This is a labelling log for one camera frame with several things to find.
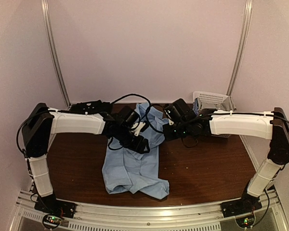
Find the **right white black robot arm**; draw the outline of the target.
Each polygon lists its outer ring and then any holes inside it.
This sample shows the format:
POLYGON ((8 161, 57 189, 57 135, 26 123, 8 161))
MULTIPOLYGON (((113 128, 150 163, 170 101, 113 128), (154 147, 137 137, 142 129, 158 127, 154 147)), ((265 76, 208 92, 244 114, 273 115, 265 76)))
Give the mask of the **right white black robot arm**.
POLYGON ((247 113, 205 109, 198 116, 179 118, 163 125, 167 141, 198 135, 242 135, 270 141, 267 157, 246 185, 237 208, 248 212, 278 172, 289 163, 289 121, 282 108, 271 112, 247 113))

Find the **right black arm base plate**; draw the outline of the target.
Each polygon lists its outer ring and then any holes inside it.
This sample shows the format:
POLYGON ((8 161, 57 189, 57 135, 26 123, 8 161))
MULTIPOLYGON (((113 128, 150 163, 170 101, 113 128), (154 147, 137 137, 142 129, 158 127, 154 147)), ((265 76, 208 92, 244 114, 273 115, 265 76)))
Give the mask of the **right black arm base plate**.
POLYGON ((224 218, 252 213, 253 211, 261 208, 262 204, 258 198, 240 198, 221 203, 224 218))

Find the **white plastic laundry basket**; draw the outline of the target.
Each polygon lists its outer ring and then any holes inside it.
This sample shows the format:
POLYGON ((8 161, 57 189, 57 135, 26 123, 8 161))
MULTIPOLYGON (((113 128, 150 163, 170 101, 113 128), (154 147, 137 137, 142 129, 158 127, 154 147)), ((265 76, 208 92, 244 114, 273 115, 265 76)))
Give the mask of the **white plastic laundry basket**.
POLYGON ((228 95, 205 91, 194 91, 193 100, 192 110, 196 115, 199 115, 200 111, 203 109, 236 111, 236 106, 231 96, 228 95))

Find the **right round controller board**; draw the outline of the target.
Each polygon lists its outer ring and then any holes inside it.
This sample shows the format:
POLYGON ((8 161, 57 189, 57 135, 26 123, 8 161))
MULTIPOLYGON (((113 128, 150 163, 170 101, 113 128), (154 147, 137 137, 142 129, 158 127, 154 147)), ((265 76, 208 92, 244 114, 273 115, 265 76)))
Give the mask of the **right round controller board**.
POLYGON ((242 229, 248 229, 255 223, 255 215, 236 217, 236 224, 242 229))

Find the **light blue long sleeve shirt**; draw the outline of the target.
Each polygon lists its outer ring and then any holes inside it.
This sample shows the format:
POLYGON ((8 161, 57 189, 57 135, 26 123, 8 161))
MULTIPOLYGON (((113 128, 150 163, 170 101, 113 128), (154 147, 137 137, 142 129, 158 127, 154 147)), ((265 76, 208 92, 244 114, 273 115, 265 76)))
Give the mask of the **light blue long sleeve shirt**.
POLYGON ((105 189, 109 194, 142 192, 161 200, 170 192, 169 182, 158 177, 159 145, 165 138, 151 127, 140 134, 149 141, 147 154, 122 148, 117 139, 108 140, 102 168, 105 189))

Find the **left aluminium frame post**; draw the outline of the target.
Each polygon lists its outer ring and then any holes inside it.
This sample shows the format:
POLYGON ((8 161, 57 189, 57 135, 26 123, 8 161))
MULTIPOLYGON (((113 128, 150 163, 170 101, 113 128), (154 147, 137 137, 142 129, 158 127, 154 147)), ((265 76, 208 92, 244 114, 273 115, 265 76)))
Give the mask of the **left aluminium frame post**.
POLYGON ((50 55, 51 60, 53 63, 55 75, 58 81, 58 86, 61 91, 64 103, 67 107, 71 105, 66 85, 63 79, 62 70, 60 67, 60 62, 57 54, 57 49, 55 45, 55 39, 53 35, 53 29, 52 29, 52 23, 51 23, 51 16, 50 16, 50 10, 49 10, 49 2, 47 0, 41 0, 41 9, 42 9, 42 15, 43 15, 43 21, 45 24, 45 30, 46 30, 46 36, 50 48, 50 55))

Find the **left round controller board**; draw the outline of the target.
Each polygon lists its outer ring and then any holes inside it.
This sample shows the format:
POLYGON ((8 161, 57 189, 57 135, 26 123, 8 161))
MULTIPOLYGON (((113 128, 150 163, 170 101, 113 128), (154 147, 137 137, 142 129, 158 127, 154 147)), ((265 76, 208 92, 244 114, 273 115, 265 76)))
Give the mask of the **left round controller board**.
POLYGON ((42 225, 47 229, 58 228, 64 219, 53 214, 46 214, 42 218, 42 225))

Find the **right aluminium frame post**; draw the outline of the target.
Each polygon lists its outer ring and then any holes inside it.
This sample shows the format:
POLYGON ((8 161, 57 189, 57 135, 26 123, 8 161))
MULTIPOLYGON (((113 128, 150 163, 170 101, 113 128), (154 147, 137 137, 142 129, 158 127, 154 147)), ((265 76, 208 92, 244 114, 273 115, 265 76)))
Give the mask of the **right aluminium frame post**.
POLYGON ((236 58, 230 78, 230 82, 227 89, 227 95, 231 96, 233 94, 236 80, 238 78, 239 69, 241 67, 244 49, 247 43, 249 31, 250 31, 250 23, 252 18, 252 9, 253 9, 253 1, 252 0, 246 0, 245 1, 245 9, 244 9, 244 15, 243 15, 243 21, 242 21, 242 27, 241 27, 241 33, 238 43, 238 49, 236 53, 236 58))

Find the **front aluminium rail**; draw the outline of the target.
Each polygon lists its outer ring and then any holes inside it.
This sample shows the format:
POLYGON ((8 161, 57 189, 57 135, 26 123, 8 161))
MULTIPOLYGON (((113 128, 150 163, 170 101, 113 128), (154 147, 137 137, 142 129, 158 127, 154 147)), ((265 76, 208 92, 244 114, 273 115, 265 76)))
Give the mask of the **front aluminium rail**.
MULTIPOLYGON (((21 190, 13 208, 8 231, 47 231, 44 214, 35 210, 37 197, 21 190)), ((225 217, 222 203, 231 200, 160 207, 108 206, 75 203, 73 218, 64 218, 54 231, 289 231, 289 224, 276 190, 269 190, 269 210, 252 229, 238 225, 242 214, 225 217)))

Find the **aluminium frame post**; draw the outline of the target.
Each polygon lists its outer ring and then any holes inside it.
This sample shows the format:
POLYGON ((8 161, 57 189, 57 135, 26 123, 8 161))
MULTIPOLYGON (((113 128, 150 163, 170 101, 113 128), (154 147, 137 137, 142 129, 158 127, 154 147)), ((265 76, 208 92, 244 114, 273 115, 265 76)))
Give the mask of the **aluminium frame post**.
POLYGON ((233 94, 236 80, 238 78, 239 69, 241 67, 244 49, 247 43, 249 31, 250 31, 250 23, 252 18, 252 9, 253 9, 253 1, 252 0, 246 0, 245 1, 245 9, 244 9, 244 15, 243 15, 243 21, 242 21, 242 27, 241 27, 241 33, 238 43, 238 49, 236 53, 236 58, 230 78, 230 82, 227 89, 227 95, 231 96, 233 94))
POLYGON ((63 79, 62 70, 60 67, 60 62, 57 54, 57 49, 55 45, 55 39, 53 35, 53 29, 52 29, 52 23, 51 23, 51 16, 50 16, 50 10, 49 10, 49 2, 47 0, 41 0, 41 9, 42 9, 42 15, 43 15, 43 21, 45 24, 45 30, 46 30, 46 36, 50 48, 50 55, 51 60, 53 63, 55 75, 58 81, 58 86, 61 91, 64 103, 67 107, 71 105, 66 85, 63 79))

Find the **round controller board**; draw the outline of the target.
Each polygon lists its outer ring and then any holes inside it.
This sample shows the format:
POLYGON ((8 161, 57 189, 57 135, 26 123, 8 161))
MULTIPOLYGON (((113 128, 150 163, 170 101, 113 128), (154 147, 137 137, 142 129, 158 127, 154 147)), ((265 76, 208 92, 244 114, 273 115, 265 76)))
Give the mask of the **round controller board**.
POLYGON ((236 224, 242 229, 248 229, 255 223, 255 215, 236 217, 236 224))
POLYGON ((64 219, 53 214, 46 214, 42 218, 42 225, 47 229, 58 228, 64 219))

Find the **grey shirt in basket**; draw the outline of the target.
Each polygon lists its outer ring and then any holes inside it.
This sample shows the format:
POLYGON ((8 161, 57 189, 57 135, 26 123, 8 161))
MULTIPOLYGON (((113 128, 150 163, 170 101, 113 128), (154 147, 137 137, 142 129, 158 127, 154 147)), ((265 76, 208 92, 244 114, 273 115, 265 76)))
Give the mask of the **grey shirt in basket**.
POLYGON ((229 96, 201 95, 201 109, 217 109, 222 111, 236 111, 236 106, 229 96))

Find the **blue checkered shirt in basket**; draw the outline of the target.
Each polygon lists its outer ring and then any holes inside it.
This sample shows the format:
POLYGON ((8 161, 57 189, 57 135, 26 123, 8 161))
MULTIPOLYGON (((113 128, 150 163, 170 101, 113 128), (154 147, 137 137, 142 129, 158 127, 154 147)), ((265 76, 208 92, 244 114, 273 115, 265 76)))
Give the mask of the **blue checkered shirt in basket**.
POLYGON ((201 100, 199 98, 195 98, 192 109, 196 116, 200 115, 201 107, 202 107, 201 100))

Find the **folded black shirt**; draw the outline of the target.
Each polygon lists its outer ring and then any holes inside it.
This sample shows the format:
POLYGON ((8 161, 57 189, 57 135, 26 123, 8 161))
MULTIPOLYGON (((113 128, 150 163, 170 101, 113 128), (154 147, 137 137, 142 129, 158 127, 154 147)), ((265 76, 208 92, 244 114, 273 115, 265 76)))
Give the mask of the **folded black shirt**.
POLYGON ((111 113, 113 105, 110 102, 103 102, 101 100, 76 103, 71 105, 69 112, 75 114, 98 114, 102 112, 111 113))

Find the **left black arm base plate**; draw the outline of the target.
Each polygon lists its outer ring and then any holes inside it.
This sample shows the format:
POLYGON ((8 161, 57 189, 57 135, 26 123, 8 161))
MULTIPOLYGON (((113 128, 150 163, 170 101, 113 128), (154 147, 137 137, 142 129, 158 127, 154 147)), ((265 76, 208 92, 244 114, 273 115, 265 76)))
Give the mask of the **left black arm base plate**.
POLYGON ((38 197, 34 208, 38 211, 56 215, 57 217, 73 218, 76 204, 56 199, 55 195, 38 197))

